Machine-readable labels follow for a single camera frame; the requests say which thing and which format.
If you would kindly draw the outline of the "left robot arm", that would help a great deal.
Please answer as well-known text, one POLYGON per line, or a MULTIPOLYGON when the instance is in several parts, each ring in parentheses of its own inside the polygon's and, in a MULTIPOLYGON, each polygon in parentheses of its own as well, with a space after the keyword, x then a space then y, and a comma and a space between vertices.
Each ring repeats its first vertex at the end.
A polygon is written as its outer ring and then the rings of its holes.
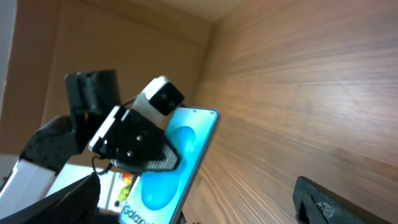
POLYGON ((161 124, 185 97, 167 77, 153 79, 126 103, 114 70, 71 73, 65 85, 70 111, 30 137, 1 187, 2 217, 40 200, 68 160, 85 149, 132 174, 171 171, 180 164, 161 124))

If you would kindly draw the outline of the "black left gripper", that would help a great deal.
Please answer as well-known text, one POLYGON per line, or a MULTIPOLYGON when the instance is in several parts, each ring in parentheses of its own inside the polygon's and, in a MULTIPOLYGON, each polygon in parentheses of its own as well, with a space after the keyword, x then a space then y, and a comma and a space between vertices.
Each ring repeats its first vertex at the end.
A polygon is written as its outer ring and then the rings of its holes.
POLYGON ((115 106, 88 149, 132 174, 175 170, 181 155, 152 121, 136 110, 115 106))

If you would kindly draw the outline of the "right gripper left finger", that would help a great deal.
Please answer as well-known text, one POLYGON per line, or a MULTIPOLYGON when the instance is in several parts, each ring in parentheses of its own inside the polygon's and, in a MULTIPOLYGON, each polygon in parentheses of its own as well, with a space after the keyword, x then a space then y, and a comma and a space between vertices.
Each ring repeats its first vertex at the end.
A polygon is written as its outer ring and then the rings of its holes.
POLYGON ((1 224, 93 223, 100 190, 100 179, 93 172, 31 206, 1 219, 1 224))

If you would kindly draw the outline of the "turquoise screen smartphone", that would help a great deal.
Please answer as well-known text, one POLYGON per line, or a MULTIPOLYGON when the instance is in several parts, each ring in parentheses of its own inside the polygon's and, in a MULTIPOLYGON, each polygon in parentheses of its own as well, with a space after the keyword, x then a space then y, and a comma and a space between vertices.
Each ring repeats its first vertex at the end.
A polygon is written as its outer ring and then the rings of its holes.
POLYGON ((178 220, 219 119, 219 111, 208 108, 174 112, 165 135, 182 160, 176 170, 141 175, 120 213, 120 223, 169 224, 178 220))

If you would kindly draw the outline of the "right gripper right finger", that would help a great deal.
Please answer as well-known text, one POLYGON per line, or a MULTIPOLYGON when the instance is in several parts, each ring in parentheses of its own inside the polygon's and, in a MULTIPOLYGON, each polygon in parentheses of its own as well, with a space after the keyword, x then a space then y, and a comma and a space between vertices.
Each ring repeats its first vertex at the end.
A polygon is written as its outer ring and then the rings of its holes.
POLYGON ((297 178, 292 198, 299 224, 388 222, 304 176, 297 178))

